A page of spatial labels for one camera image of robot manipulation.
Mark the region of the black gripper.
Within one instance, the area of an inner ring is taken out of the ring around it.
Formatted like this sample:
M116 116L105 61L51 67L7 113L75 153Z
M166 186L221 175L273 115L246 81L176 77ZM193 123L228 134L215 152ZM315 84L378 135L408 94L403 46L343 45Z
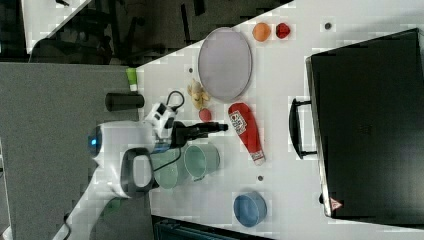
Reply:
M188 141L195 140L202 133L216 133L227 131L228 125L218 122L198 123L195 126L185 126L182 122L174 123L171 134L171 148L183 147Z

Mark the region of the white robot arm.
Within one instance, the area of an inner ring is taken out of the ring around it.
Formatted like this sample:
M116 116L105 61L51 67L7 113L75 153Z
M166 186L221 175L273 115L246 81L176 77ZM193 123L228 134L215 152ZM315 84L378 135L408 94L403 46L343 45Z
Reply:
M113 121L98 125L88 147L97 167L88 187L52 240L89 240L104 208L115 198L136 198L152 188L151 156L181 148L210 133L226 131L218 122L186 126L173 119L166 123Z

